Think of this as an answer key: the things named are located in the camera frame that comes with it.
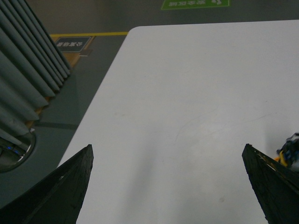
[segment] small toy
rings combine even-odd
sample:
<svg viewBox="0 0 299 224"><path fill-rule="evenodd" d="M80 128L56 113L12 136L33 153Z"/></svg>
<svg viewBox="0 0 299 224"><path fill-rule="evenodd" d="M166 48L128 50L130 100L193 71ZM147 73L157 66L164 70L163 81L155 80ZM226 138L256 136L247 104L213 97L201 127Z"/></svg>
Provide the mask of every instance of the small toy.
<svg viewBox="0 0 299 224"><path fill-rule="evenodd" d="M286 139L281 149L277 150L277 162L285 167L299 172L299 133L295 133L292 137Z"/></svg>

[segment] colorful object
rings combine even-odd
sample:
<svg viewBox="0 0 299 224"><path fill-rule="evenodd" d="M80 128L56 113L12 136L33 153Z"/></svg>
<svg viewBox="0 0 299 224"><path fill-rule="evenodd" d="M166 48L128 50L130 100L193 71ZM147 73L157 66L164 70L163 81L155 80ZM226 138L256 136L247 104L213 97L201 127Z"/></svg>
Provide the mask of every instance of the colorful object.
<svg viewBox="0 0 299 224"><path fill-rule="evenodd" d="M275 158L280 164L291 168L293 164L299 161L299 133L286 139L281 149L277 150L278 157Z"/></svg>

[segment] black floor sign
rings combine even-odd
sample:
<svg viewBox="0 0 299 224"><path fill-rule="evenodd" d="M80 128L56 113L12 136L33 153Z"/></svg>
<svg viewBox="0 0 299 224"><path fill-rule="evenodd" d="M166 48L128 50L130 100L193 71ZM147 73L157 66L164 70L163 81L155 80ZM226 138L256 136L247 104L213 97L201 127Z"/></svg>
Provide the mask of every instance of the black floor sign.
<svg viewBox="0 0 299 224"><path fill-rule="evenodd" d="M56 46L61 52L80 52L90 38L90 36L60 37L56 41Z"/></svg>

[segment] metal base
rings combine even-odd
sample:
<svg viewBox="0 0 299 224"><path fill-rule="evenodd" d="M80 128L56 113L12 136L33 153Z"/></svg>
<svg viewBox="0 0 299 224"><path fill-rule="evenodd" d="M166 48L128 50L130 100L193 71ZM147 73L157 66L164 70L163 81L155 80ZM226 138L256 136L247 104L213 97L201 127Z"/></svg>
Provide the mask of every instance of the metal base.
<svg viewBox="0 0 299 224"><path fill-rule="evenodd" d="M36 142L34 133L29 132L16 138L22 142L21 145L17 146L7 143L6 147L0 147L0 173L15 169L21 165L33 151Z"/></svg>

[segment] gray curtain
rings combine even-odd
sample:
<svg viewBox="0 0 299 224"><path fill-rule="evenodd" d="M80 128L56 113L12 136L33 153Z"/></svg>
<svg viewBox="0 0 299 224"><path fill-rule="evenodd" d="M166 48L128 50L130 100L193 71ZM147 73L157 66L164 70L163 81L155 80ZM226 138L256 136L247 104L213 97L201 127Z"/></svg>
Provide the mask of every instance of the gray curtain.
<svg viewBox="0 0 299 224"><path fill-rule="evenodd" d="M70 68L25 0L0 0L0 137L20 145Z"/></svg>

